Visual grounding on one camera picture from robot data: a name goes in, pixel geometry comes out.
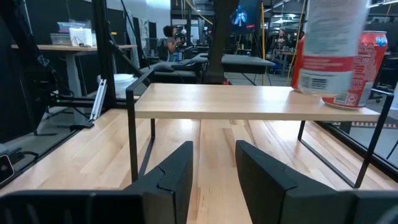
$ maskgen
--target wooden floor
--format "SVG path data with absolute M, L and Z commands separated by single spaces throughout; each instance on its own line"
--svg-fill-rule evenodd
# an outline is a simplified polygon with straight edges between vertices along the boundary
M 148 119 L 137 120 L 139 165 L 149 142 Z M 188 223 L 250 223 L 234 160 L 243 139 L 299 172 L 338 190 L 349 186 L 297 141 L 298 121 L 159 119 L 147 172 L 184 141 L 194 142 L 194 178 Z M 361 159 L 316 124 L 307 122 L 303 139 L 352 181 Z M 127 111 L 111 110 L 0 190 L 123 189 L 131 183 Z M 373 166 L 362 189 L 398 189 Z

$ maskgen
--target yellow pole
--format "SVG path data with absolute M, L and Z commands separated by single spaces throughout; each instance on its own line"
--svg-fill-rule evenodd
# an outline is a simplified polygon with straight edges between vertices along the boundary
M 265 27 L 264 27 L 264 5 L 261 2 L 261 26 L 262 26 L 262 59 L 266 59 L 266 44 L 265 44 Z M 262 76 L 262 85 L 266 85 L 264 75 Z

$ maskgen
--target black metal frame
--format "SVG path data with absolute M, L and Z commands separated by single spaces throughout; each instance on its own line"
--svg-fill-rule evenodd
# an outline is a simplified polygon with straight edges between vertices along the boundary
M 369 164 L 373 160 L 373 155 L 374 155 L 374 150 L 377 145 L 377 141 L 379 140 L 381 131 L 383 129 L 384 123 L 387 119 L 388 112 L 390 110 L 392 101 L 394 100 L 394 95 L 392 93 L 387 93 L 385 91 L 381 90 L 375 90 L 372 89 L 373 92 L 380 93 L 386 95 L 386 101 L 384 102 L 383 108 L 381 110 L 379 119 L 377 120 L 377 125 L 374 130 L 371 142 L 369 144 L 368 150 L 366 151 L 366 154 L 363 156 L 364 160 L 362 162 L 361 169 L 359 170 L 357 179 L 354 182 L 352 182 L 347 176 L 345 176 L 340 170 L 338 170 L 330 161 L 328 161 L 326 158 L 324 158 L 319 152 L 317 152 L 313 147 L 311 147 L 308 143 L 306 143 L 302 139 L 303 131 L 304 131 L 304 126 L 305 126 L 305 121 L 301 122 L 300 125 L 300 130 L 298 132 L 297 139 L 305 146 L 307 147 L 312 153 L 314 153 L 315 156 L 317 156 L 322 162 L 324 162 L 331 170 L 333 170 L 337 175 L 339 175 L 348 185 L 350 185 L 353 188 L 360 188 L 362 181 L 364 179 L 366 170 L 368 169 Z
M 137 88 L 144 80 L 154 76 L 154 70 L 149 69 L 143 76 L 139 77 L 133 84 L 126 89 L 126 101 L 127 101 L 127 116 L 129 125 L 129 146 L 130 146 L 130 166 L 131 166 L 131 181 L 136 181 L 139 177 L 145 174 L 145 170 L 148 165 L 152 147 L 155 141 L 155 119 L 150 119 L 150 140 L 145 152 L 144 159 L 142 160 L 141 167 L 138 168 L 137 161 L 137 130 L 136 130 L 136 109 L 135 104 L 139 100 L 134 99 L 134 89 Z
M 47 151 L 45 151 L 43 154 L 38 154 L 38 155 L 33 155 L 35 156 L 34 160 L 32 160 L 31 162 L 29 162 L 28 164 L 26 164 L 23 168 L 19 169 L 19 170 L 15 170 L 15 174 L 8 180 L 6 180 L 5 182 L 3 182 L 2 184 L 0 184 L 0 189 L 2 189 L 3 187 L 5 187 L 7 184 L 11 183 L 13 180 L 15 180 L 17 177 L 19 177 L 21 174 L 23 174 L 25 171 L 27 171 L 29 168 L 31 168 L 33 165 L 35 165 L 36 163 L 38 163 L 39 161 L 41 161 L 42 159 L 44 159 L 46 156 L 48 156 L 51 152 L 53 152 L 54 150 L 56 150 L 58 147 L 60 147 L 63 143 L 67 142 L 69 139 L 71 139 L 72 137 L 74 137 L 77 133 L 79 133 L 80 130 L 74 130 L 72 131 L 70 134 L 68 134 L 68 136 L 66 136 L 65 138 L 57 141 L 56 143 L 54 143 L 52 146 L 49 147 L 49 149 Z

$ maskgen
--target white paper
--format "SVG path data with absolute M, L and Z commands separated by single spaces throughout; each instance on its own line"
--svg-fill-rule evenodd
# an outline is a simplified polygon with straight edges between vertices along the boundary
M 72 46 L 79 47 L 80 44 L 93 46 L 93 35 L 91 29 L 87 28 L 69 28 L 70 41 Z

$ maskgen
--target black metal table leg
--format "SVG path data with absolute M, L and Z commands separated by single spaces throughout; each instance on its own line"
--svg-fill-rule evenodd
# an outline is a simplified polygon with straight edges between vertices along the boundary
M 366 152 L 366 156 L 365 156 L 364 161 L 362 163 L 361 169 L 359 170 L 358 177 L 356 179 L 355 184 L 351 180 L 349 180 L 349 178 L 347 178 L 347 176 L 345 176 L 342 172 L 340 172 L 333 164 L 331 164 L 326 158 L 324 158 L 321 154 L 319 154 L 316 150 L 314 150 L 314 148 L 312 148 L 304 140 L 302 140 L 302 135 L 303 135 L 305 121 L 301 122 L 300 131 L 298 132 L 298 137 L 297 137 L 297 139 L 305 147 L 307 147 L 312 153 L 314 153 L 315 156 L 317 156 L 323 163 L 325 163 L 329 168 L 331 168 L 347 184 L 349 184 L 350 186 L 352 186 L 353 188 L 356 188 L 356 189 L 360 188 L 360 186 L 362 184 L 362 181 L 364 179 L 366 170 L 369 167 L 369 164 L 371 162 L 371 158 L 372 158 L 374 150 L 376 148 L 377 141 L 379 140 L 379 137 L 380 137 L 381 131 L 383 129 L 384 123 L 386 122 L 387 115 L 388 115 L 388 112 L 390 110 L 392 101 L 394 100 L 394 95 L 392 93 L 386 93 L 384 91 L 374 90 L 374 89 L 372 89 L 372 91 L 384 94 L 387 97 L 386 97 L 386 101 L 385 101 L 385 103 L 383 105 L 383 108 L 382 108 L 381 114 L 379 116 L 379 119 L 377 121 L 377 125 L 376 125 L 376 128 L 374 130 L 371 142 L 369 144 L 368 151 Z
M 387 95 L 386 101 L 384 102 L 384 105 L 383 105 L 383 108 L 381 110 L 379 119 L 377 121 L 376 128 L 374 129 L 374 133 L 373 133 L 371 142 L 369 144 L 368 151 L 367 151 L 366 156 L 365 156 L 365 158 L 363 160 L 361 169 L 359 170 L 358 178 L 356 179 L 354 188 L 359 188 L 361 186 L 361 184 L 362 184 L 362 181 L 363 181 L 363 179 L 365 177 L 366 170 L 368 169 L 368 166 L 369 166 L 369 164 L 371 162 L 371 158 L 373 156 L 373 152 L 374 152 L 374 150 L 376 148 L 377 141 L 379 140 L 379 137 L 380 137 L 381 131 L 383 129 L 384 123 L 386 122 L 386 119 L 387 119 L 387 116 L 388 116 L 388 112 L 390 111 L 392 101 L 394 100 L 394 95 L 393 94 L 388 93 L 386 95 Z
M 144 160 L 142 160 L 141 168 L 139 169 L 138 177 L 143 177 L 145 175 L 145 170 L 147 169 L 150 154 L 152 152 L 152 147 L 155 141 L 155 119 L 150 120 L 150 140 L 145 152 Z
M 298 131 L 297 139 L 308 149 L 310 150 L 318 159 L 320 159 L 326 166 L 328 166 L 331 170 L 333 170 L 338 176 L 340 176 L 348 185 L 354 187 L 354 183 L 350 181 L 350 179 L 345 176 L 340 170 L 338 170 L 331 162 L 328 161 L 325 157 L 323 157 L 319 152 L 317 152 L 313 147 L 311 147 L 308 143 L 306 143 L 303 139 L 303 131 L 304 131 L 305 121 L 301 121 L 300 130 Z
M 300 130 L 298 131 L 298 136 L 297 136 L 297 139 L 298 139 L 299 141 L 301 141 L 301 138 L 302 138 L 302 136 L 303 136 L 304 126 L 305 126 L 305 121 L 301 121 Z
M 141 168 L 138 173 L 137 161 L 137 130 L 136 130 L 136 109 L 135 104 L 137 101 L 134 99 L 134 89 L 140 85 L 147 77 L 153 76 L 154 70 L 149 69 L 145 74 L 140 76 L 133 84 L 126 89 L 126 103 L 127 103 L 127 116 L 129 125 L 129 146 L 130 146 L 130 168 L 131 168 L 131 181 L 136 181 L 140 176 L 143 176 L 148 165 L 152 146 L 155 141 L 155 119 L 150 119 L 150 141 L 142 161 Z
M 349 132 L 351 131 L 351 127 L 352 127 L 351 121 L 344 121 L 344 122 L 341 122 L 341 124 L 340 124 L 340 129 L 347 134 L 349 134 Z
M 136 133 L 136 109 L 134 107 L 134 92 L 126 92 L 127 99 L 127 117 L 129 126 L 129 146 L 130 146 L 130 168 L 131 182 L 138 179 L 138 161 L 137 161 L 137 133 Z

